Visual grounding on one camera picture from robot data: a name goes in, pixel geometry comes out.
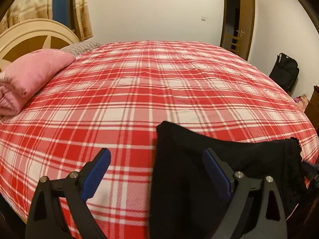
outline wooden door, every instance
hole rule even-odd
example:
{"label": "wooden door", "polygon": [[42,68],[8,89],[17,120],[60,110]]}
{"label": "wooden door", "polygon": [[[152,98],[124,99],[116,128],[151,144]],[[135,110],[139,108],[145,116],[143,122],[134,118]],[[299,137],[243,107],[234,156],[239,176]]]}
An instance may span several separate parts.
{"label": "wooden door", "polygon": [[240,39],[240,47],[236,52],[241,58],[247,60],[251,39],[253,37],[255,21],[255,0],[240,0],[240,17],[238,38]]}

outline pink blanket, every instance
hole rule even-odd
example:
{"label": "pink blanket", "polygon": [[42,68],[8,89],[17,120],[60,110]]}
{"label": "pink blanket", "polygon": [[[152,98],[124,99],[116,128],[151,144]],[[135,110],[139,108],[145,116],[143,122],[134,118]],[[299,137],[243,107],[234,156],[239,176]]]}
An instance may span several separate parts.
{"label": "pink blanket", "polygon": [[58,49],[40,49],[15,60],[0,73],[0,115],[20,113],[25,104],[75,57]]}

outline metal screw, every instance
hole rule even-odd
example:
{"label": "metal screw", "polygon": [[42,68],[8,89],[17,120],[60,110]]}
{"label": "metal screw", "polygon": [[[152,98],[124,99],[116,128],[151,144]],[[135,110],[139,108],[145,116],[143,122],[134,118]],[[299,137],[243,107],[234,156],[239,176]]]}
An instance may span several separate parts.
{"label": "metal screw", "polygon": [[242,172],[235,172],[235,176],[238,178],[238,179],[241,179],[244,177],[244,174]]}
{"label": "metal screw", "polygon": [[71,172],[71,173],[70,173],[70,178],[75,179],[75,178],[78,177],[78,175],[79,175],[78,172]]}
{"label": "metal screw", "polygon": [[274,181],[274,178],[271,177],[271,176],[267,176],[267,177],[266,177],[266,181],[267,181],[267,182],[273,182],[273,181]]}
{"label": "metal screw", "polygon": [[40,182],[46,182],[47,181],[47,177],[46,176],[42,176],[41,178],[40,178]]}

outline arched headboard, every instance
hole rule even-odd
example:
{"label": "arched headboard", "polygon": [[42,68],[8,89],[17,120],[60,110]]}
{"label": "arched headboard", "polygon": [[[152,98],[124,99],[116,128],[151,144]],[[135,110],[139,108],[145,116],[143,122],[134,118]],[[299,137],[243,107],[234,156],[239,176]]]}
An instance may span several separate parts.
{"label": "arched headboard", "polygon": [[63,24],[49,19],[20,22],[0,35],[0,69],[15,59],[41,48],[61,49],[79,42],[77,36]]}

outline plaid bedsheet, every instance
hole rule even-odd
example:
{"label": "plaid bedsheet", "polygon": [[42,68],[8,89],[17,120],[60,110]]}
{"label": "plaid bedsheet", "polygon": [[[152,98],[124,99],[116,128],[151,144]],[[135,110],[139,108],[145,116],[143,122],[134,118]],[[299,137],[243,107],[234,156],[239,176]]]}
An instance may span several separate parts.
{"label": "plaid bedsheet", "polygon": [[27,218],[41,176],[64,178],[106,147],[112,162],[87,204],[109,239],[148,238],[163,120],[223,140],[294,136],[303,158],[318,157],[316,132],[293,100],[231,52],[196,42],[106,44],[78,57],[19,115],[1,119],[0,193]]}

